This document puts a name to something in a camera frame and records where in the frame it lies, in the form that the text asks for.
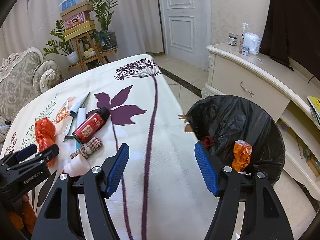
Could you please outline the blue small box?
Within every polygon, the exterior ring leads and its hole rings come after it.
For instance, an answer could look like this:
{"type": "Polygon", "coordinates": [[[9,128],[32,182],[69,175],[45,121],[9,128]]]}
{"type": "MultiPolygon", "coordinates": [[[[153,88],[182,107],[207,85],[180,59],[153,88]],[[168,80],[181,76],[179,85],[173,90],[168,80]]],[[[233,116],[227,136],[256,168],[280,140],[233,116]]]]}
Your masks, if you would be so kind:
{"type": "Polygon", "coordinates": [[[78,3],[80,3],[80,0],[64,0],[63,2],[61,2],[61,11],[66,11],[67,9],[75,6],[78,3]]]}

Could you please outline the black lined trash bin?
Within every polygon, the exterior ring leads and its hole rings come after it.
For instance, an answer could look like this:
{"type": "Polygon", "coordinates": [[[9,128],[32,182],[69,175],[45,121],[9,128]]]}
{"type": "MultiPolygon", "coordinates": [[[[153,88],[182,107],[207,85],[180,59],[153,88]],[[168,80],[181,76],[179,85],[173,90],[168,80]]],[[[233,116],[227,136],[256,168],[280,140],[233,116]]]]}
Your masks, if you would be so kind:
{"type": "Polygon", "coordinates": [[[233,95],[208,96],[194,103],[186,118],[197,139],[211,137],[208,150],[224,165],[234,160],[237,140],[252,146],[246,173],[263,172],[271,185],[279,179],[285,164],[285,144],[276,122],[257,104],[233,95]]]}

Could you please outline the wooden plant stand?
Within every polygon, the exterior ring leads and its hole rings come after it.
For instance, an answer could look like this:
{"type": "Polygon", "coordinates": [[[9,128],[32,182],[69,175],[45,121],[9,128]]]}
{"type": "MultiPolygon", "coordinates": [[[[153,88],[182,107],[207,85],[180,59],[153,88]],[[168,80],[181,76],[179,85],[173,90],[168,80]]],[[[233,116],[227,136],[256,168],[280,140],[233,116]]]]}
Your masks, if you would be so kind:
{"type": "Polygon", "coordinates": [[[85,71],[85,66],[92,62],[97,61],[100,64],[109,63],[108,55],[115,54],[118,50],[118,46],[114,43],[105,43],[96,41],[97,32],[87,31],[72,38],[72,42],[75,45],[75,51],[78,56],[78,62],[71,64],[67,69],[70,72],[76,68],[81,68],[81,71],[85,71]]]}

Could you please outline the plant in white pot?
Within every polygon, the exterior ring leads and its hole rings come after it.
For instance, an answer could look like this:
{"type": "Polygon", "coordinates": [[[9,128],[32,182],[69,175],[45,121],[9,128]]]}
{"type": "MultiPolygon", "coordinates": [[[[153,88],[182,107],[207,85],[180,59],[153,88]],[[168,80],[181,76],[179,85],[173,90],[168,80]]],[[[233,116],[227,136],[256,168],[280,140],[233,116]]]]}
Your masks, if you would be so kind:
{"type": "Polygon", "coordinates": [[[77,51],[73,48],[71,41],[66,41],[63,34],[62,21],[55,22],[55,29],[50,31],[50,40],[47,41],[46,47],[43,48],[44,56],[49,54],[57,54],[67,57],[69,65],[75,65],[79,62],[77,51]]]}

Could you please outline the white pleated curtain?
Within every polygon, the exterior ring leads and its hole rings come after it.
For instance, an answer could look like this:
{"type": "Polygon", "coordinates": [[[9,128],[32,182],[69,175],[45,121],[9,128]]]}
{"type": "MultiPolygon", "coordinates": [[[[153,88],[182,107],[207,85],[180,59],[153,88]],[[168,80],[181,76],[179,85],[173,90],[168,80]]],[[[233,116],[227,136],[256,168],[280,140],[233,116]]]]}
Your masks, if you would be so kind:
{"type": "Polygon", "coordinates": [[[97,53],[162,53],[158,0],[1,0],[1,59],[31,47],[65,79],[98,66],[97,53]]]}

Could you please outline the checkered fabric bow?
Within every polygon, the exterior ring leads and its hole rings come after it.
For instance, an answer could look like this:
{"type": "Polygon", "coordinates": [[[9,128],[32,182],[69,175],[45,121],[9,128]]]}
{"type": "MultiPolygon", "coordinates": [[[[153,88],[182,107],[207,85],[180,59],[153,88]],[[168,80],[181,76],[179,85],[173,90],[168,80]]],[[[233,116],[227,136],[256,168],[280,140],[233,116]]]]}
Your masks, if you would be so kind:
{"type": "Polygon", "coordinates": [[[76,156],[83,156],[85,159],[88,159],[94,152],[102,148],[103,143],[99,137],[93,137],[89,142],[81,144],[80,148],[75,152],[70,154],[70,158],[74,159],[76,156]]]}

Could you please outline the stacked yellow gift boxes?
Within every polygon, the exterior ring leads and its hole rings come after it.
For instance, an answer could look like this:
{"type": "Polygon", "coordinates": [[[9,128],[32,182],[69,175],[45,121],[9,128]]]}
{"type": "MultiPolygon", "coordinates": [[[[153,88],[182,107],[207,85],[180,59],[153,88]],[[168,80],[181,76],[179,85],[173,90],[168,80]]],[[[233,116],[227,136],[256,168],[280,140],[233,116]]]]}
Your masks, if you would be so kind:
{"type": "MultiPolygon", "coordinates": [[[[62,20],[62,26],[63,26],[63,20],[66,20],[80,12],[84,12],[84,11],[89,11],[89,13],[91,11],[93,11],[93,3],[90,1],[83,1],[80,2],[78,4],[76,4],[75,6],[67,9],[66,11],[61,12],[60,16],[61,16],[61,20],[62,20]]],[[[65,40],[68,41],[70,39],[75,38],[76,36],[83,34],[87,31],[91,31],[95,29],[95,24],[94,21],[91,19],[90,21],[86,21],[72,29],[69,29],[67,31],[64,31],[63,29],[63,34],[65,37],[65,40]]]]}

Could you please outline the orange printed clear wrapper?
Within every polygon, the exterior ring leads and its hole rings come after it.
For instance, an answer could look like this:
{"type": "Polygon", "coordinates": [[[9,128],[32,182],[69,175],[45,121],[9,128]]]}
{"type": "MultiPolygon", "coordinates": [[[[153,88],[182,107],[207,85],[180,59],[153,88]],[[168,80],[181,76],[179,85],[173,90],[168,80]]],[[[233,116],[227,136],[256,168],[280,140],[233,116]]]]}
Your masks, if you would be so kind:
{"type": "Polygon", "coordinates": [[[71,107],[75,102],[75,99],[76,97],[71,96],[63,103],[62,107],[59,109],[56,117],[54,118],[55,124],[60,123],[61,121],[63,121],[65,118],[69,116],[71,107]]]}

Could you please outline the pink printed box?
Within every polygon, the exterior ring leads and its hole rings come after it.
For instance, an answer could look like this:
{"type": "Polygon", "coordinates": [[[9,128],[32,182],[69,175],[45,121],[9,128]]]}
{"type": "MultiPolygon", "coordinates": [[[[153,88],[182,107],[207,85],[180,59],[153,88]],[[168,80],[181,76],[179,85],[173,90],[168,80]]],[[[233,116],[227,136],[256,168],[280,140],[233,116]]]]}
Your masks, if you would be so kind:
{"type": "Polygon", "coordinates": [[[86,21],[90,21],[90,13],[89,11],[80,12],[66,20],[63,20],[63,28],[64,31],[67,31],[69,29],[72,29],[86,21]]]}

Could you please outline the yellow book on shelf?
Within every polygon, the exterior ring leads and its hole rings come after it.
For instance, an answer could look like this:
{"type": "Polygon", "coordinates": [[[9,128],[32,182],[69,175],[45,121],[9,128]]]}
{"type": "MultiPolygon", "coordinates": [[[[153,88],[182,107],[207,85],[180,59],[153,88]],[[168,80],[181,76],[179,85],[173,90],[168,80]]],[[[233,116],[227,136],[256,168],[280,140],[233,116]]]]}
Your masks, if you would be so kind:
{"type": "Polygon", "coordinates": [[[307,96],[307,101],[310,105],[311,114],[315,121],[315,124],[320,126],[320,99],[314,96],[307,96]]]}

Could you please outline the red bottle black cap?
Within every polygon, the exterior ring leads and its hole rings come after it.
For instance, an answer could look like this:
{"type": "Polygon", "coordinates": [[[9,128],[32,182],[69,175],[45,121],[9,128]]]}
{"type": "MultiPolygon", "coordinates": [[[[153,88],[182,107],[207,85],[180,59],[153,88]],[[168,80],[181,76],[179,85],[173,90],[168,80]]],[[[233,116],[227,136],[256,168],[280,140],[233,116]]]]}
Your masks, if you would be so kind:
{"type": "Polygon", "coordinates": [[[73,138],[80,144],[86,144],[106,124],[109,117],[109,110],[106,107],[101,107],[75,129],[72,134],[73,138]]]}

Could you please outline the white power strip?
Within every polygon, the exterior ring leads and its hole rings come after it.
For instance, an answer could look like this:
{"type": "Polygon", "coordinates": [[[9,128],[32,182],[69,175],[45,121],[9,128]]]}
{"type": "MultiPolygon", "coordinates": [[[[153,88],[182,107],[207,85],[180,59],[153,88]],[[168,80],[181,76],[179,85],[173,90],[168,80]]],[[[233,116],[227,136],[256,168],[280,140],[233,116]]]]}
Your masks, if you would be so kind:
{"type": "Polygon", "coordinates": [[[10,126],[11,126],[11,121],[5,120],[4,124],[2,124],[0,126],[0,131],[1,132],[7,132],[9,130],[10,126]]]}

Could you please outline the small labelled jar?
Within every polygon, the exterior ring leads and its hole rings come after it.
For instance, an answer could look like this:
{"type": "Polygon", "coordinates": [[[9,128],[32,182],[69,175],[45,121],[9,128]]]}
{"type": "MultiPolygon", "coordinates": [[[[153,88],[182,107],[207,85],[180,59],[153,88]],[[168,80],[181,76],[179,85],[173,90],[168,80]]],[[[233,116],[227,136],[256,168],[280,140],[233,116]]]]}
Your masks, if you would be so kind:
{"type": "Polygon", "coordinates": [[[239,53],[241,55],[248,56],[249,55],[249,47],[248,46],[244,46],[243,44],[241,44],[239,46],[239,53]]]}

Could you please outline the dark brown curtain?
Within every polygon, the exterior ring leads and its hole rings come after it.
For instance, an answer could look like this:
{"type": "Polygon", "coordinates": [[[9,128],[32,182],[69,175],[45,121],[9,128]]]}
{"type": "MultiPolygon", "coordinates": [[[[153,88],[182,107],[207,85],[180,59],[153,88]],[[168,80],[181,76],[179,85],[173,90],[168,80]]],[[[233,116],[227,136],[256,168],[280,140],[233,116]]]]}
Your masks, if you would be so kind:
{"type": "Polygon", "coordinates": [[[319,79],[319,0],[270,0],[260,52],[286,67],[293,59],[319,79]]]}

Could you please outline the orange plastic bag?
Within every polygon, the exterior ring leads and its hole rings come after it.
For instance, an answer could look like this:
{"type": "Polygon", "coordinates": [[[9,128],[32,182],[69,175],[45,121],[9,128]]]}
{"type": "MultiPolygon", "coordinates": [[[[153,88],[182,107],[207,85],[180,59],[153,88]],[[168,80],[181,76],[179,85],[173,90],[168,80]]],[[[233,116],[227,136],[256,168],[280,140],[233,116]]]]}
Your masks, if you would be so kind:
{"type": "Polygon", "coordinates": [[[48,118],[42,118],[35,122],[35,139],[39,152],[55,144],[55,132],[55,125],[48,118]]]}

